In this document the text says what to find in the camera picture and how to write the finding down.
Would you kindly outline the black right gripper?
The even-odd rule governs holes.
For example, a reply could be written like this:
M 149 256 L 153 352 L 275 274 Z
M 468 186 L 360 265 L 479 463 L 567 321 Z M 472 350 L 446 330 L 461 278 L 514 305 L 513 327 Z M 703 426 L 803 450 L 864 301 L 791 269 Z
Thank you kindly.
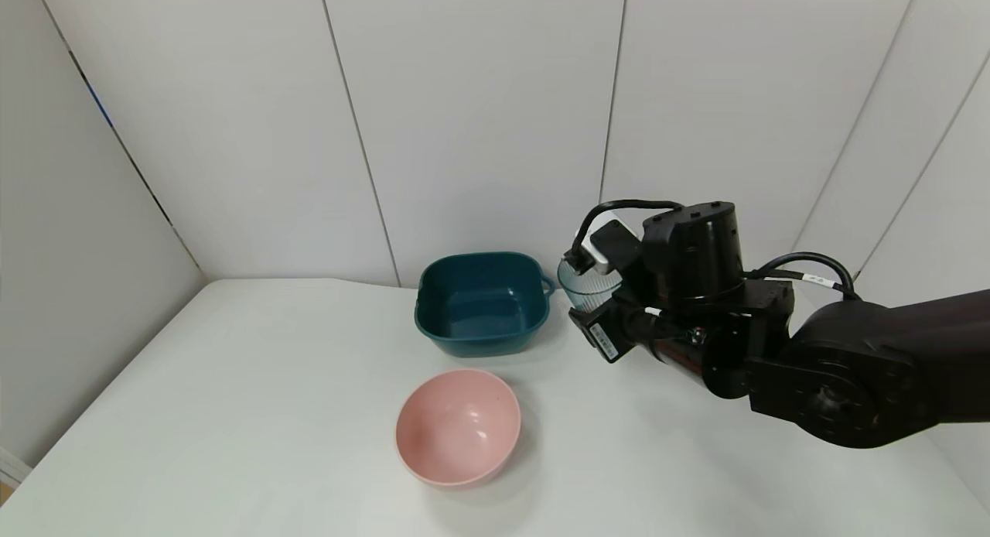
M 641 347 L 655 360 L 704 388 L 706 314 L 692 309 L 661 308 L 618 289 L 590 311 L 568 312 L 581 335 L 609 364 Z

